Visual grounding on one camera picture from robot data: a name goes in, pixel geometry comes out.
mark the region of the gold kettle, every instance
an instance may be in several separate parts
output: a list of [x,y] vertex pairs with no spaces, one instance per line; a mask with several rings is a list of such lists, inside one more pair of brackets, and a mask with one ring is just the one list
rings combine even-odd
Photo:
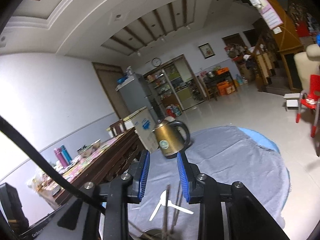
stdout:
[[[186,132],[186,140],[184,140],[177,127],[181,127]],[[159,120],[153,132],[156,135],[162,154],[168,159],[175,158],[179,151],[189,147],[190,132],[185,123],[181,121]]]

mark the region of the framed picture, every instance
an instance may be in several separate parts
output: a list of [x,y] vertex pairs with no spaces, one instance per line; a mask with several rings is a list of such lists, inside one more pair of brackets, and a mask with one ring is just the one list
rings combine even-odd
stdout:
[[199,46],[199,49],[201,50],[204,58],[209,58],[215,55],[209,43]]

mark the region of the kettle handle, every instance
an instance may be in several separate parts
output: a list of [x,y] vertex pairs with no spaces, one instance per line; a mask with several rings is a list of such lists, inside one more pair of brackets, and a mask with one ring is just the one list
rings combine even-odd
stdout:
[[169,122],[169,125],[172,127],[181,127],[185,131],[187,138],[183,144],[183,150],[187,149],[190,144],[190,131],[189,131],[188,127],[185,125],[185,123],[178,121],[178,120],[174,120],[172,122]]

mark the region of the gray tablecloth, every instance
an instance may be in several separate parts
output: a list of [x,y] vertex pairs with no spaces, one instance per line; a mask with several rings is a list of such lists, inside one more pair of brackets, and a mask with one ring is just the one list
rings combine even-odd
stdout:
[[[232,184],[242,181],[262,203],[276,221],[287,199],[290,187],[289,174],[280,154],[259,146],[252,138],[235,126],[221,126],[191,134],[193,145],[186,150],[190,163],[198,165],[202,173],[217,182]],[[164,207],[161,206],[152,221],[149,218],[159,202],[161,193],[171,184],[170,200],[174,203],[179,174],[177,158],[166,159],[160,150],[150,155],[150,169],[145,196],[139,205],[128,207],[129,220],[142,230],[161,228]],[[176,239],[196,240],[199,223],[199,204],[189,205],[183,199],[182,207],[193,215],[180,212],[175,226]],[[169,208],[169,227],[173,208]],[[139,233],[129,228],[135,235]]]

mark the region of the cream chair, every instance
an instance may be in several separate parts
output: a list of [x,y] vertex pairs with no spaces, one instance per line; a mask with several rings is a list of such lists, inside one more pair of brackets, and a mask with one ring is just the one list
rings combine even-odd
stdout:
[[310,75],[320,75],[320,47],[318,44],[309,45],[306,52],[294,55],[298,75],[301,80],[303,90],[309,91]]

